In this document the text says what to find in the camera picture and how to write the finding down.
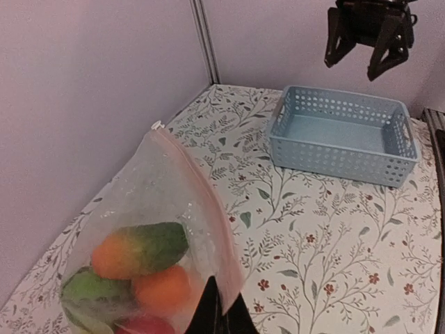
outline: plastic bag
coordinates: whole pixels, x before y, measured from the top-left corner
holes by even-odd
[[[79,235],[62,307],[73,333],[182,334],[210,276],[224,314],[243,283],[227,215],[194,159],[156,124]]]

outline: table surface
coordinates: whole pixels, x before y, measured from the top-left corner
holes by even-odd
[[[226,206],[260,333],[433,333],[441,223],[435,160],[400,189],[276,168],[264,130],[281,92],[212,86],[169,125]],[[0,311],[0,332],[69,333],[58,300],[76,238],[108,183],[49,247]]]

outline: orange fruit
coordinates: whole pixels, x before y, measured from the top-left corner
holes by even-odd
[[[134,256],[134,244],[122,233],[112,233],[100,244],[91,256],[94,272],[111,280],[131,280],[138,269]]]
[[[180,311],[188,304],[192,292],[186,270],[178,265],[134,278],[132,286],[139,304],[159,317],[169,317]]]

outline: red fruit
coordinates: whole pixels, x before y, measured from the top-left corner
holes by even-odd
[[[175,334],[175,330],[161,318],[144,316],[124,322],[115,334]]]

